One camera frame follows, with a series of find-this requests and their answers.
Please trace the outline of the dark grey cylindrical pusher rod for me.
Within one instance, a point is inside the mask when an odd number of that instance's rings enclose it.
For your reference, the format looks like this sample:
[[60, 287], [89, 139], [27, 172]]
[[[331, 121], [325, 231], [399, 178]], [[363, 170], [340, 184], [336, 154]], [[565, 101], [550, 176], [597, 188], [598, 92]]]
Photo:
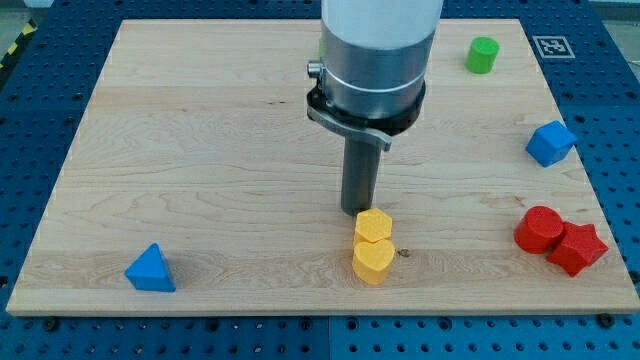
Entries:
[[373, 201], [381, 150], [377, 145], [346, 139], [341, 208], [350, 215], [368, 210]]

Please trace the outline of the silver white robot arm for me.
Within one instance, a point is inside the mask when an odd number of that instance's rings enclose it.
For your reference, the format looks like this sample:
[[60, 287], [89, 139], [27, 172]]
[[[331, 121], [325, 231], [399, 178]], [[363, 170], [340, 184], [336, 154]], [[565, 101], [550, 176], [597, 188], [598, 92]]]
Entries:
[[417, 120], [443, 0], [323, 0], [308, 118], [343, 137], [340, 206], [371, 207], [382, 153]]

